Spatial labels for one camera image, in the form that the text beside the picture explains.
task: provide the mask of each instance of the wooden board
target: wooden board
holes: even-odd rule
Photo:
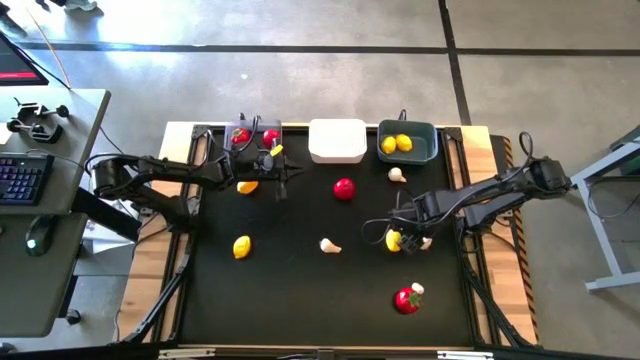
[[[192,129],[197,124],[206,123],[167,123],[160,150],[160,158],[167,157],[172,161],[186,162],[191,144]],[[495,175],[497,170],[488,128],[483,126],[463,126],[461,129],[471,182],[481,181]],[[198,144],[196,162],[203,159],[204,147],[204,141],[201,141]],[[456,159],[455,148],[452,151],[452,158]],[[456,164],[455,160],[452,162],[454,163],[453,170],[456,184],[462,186],[458,164]],[[153,183],[153,188],[172,196],[180,193],[181,186],[180,184],[156,181]],[[194,192],[195,189],[192,187],[190,193],[194,194]],[[143,229],[141,237],[161,229],[164,225],[164,220],[158,217]],[[492,230],[507,240],[513,241],[509,228],[496,224]],[[169,253],[170,239],[171,234],[164,232],[141,243],[136,249],[119,316],[120,332],[123,337],[135,329],[157,300],[162,284],[165,262]],[[529,305],[516,254],[508,245],[491,235],[485,235],[483,242],[491,289],[496,303],[520,334],[529,342],[535,343],[535,329],[529,313]],[[182,236],[181,251],[176,261],[176,266],[180,264],[180,256],[184,252],[185,243],[186,236]],[[481,335],[489,343],[487,314],[484,305],[477,296],[476,308]],[[170,335],[174,310],[175,296],[167,306],[161,334],[162,339],[166,339]]]

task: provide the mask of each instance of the keyboard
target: keyboard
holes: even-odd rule
[[[0,206],[36,206],[49,179],[53,156],[0,153]]]

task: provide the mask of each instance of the red label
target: red label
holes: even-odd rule
[[[36,74],[32,72],[0,73],[0,79],[26,79],[35,77],[37,77]]]

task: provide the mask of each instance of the red tomato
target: red tomato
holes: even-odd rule
[[[412,288],[400,289],[396,293],[396,309],[403,314],[413,314],[420,309],[420,300],[422,296]]]
[[[356,195],[356,184],[349,178],[340,179],[333,185],[333,194],[340,200],[351,200]]]
[[[250,138],[251,134],[249,134],[249,130],[245,128],[234,129],[231,133],[231,143],[233,145],[245,143],[249,141]]]
[[[269,129],[262,134],[262,145],[267,149],[271,149],[273,147],[273,139],[277,139],[280,137],[280,132],[278,130]]]

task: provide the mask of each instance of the computer mouse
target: computer mouse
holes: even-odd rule
[[[33,219],[25,238],[27,254],[41,256],[47,253],[58,218],[58,215],[40,215]]]

